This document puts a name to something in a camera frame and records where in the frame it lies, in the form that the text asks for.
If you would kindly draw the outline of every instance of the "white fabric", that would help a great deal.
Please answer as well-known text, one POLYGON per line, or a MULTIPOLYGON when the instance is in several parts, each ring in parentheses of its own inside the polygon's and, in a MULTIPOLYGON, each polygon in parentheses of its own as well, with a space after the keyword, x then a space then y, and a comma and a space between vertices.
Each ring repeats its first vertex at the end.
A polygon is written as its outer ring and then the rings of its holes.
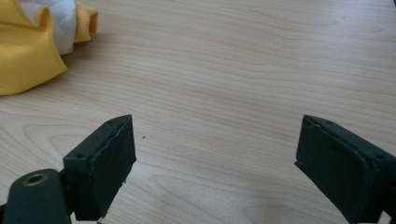
POLYGON ((73 49, 77 26, 75 0, 20 0, 20 3, 32 21, 40 6, 48 7, 55 22, 53 39, 59 53, 66 54, 73 49))

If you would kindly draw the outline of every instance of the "wooden table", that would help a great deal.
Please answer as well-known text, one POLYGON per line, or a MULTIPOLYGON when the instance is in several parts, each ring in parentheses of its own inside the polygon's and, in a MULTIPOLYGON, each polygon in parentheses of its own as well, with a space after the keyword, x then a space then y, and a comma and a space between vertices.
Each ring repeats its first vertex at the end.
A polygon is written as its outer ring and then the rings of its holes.
POLYGON ((105 224, 347 223, 293 165, 304 114, 396 155, 392 0, 84 2, 98 35, 68 71, 0 97, 0 203, 125 114, 137 162, 105 224))

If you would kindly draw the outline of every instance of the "wood grain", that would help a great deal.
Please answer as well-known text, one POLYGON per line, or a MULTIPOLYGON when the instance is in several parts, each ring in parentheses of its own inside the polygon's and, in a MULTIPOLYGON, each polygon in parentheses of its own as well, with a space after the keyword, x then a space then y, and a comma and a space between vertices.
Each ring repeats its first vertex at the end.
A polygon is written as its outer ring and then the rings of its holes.
POLYGON ((84 2, 99 34, 68 71, 0 98, 0 203, 124 114, 137 163, 105 224, 347 223, 293 165, 303 114, 396 155, 391 0, 84 2))

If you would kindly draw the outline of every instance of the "yellow fabric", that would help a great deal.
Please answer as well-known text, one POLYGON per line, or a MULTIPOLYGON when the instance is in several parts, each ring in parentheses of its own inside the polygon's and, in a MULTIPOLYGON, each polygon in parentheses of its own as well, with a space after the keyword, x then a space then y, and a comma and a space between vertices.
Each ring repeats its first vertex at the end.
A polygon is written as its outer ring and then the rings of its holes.
MULTIPOLYGON (((76 14, 76 42, 90 40, 96 33, 96 9, 78 3, 76 14)), ((29 90, 67 69, 53 41, 53 25, 45 6, 31 22, 18 0, 0 0, 0 95, 29 90)))
POLYGON ((98 11, 94 7, 89 7, 83 3, 76 2, 77 5, 77 27, 75 43, 90 41, 91 36, 96 34, 98 24, 98 11))

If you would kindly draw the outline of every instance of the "yellow cloth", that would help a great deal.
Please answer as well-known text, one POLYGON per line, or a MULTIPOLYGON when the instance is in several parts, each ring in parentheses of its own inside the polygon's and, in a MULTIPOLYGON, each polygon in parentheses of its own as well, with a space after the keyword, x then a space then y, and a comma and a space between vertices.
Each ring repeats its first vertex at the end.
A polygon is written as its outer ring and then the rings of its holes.
MULTIPOLYGON (((96 9, 78 3, 77 17, 75 40, 90 40, 96 33, 96 9)), ((53 41, 53 25, 45 6, 31 22, 18 0, 0 0, 0 95, 29 90, 66 70, 53 41)))

